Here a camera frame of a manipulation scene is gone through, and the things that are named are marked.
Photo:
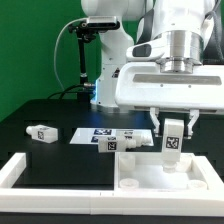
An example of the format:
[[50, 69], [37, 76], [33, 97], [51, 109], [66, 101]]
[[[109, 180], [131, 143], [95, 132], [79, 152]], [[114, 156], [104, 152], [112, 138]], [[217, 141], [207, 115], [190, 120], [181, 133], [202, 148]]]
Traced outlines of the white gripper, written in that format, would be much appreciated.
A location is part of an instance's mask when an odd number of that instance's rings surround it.
[[200, 113], [224, 114], [224, 65], [195, 66], [192, 74], [161, 73], [153, 62], [127, 63], [115, 91], [120, 108], [147, 111], [160, 135], [159, 110], [189, 112], [184, 137], [191, 139]]

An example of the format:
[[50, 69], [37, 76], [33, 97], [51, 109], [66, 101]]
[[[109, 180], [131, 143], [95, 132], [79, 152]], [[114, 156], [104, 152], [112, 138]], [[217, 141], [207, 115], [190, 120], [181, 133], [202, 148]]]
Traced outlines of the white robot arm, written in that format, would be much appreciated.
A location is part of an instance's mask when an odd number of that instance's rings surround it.
[[92, 107], [147, 111], [160, 132], [161, 112], [224, 113], [224, 28], [220, 0], [81, 0], [99, 32], [101, 75]]

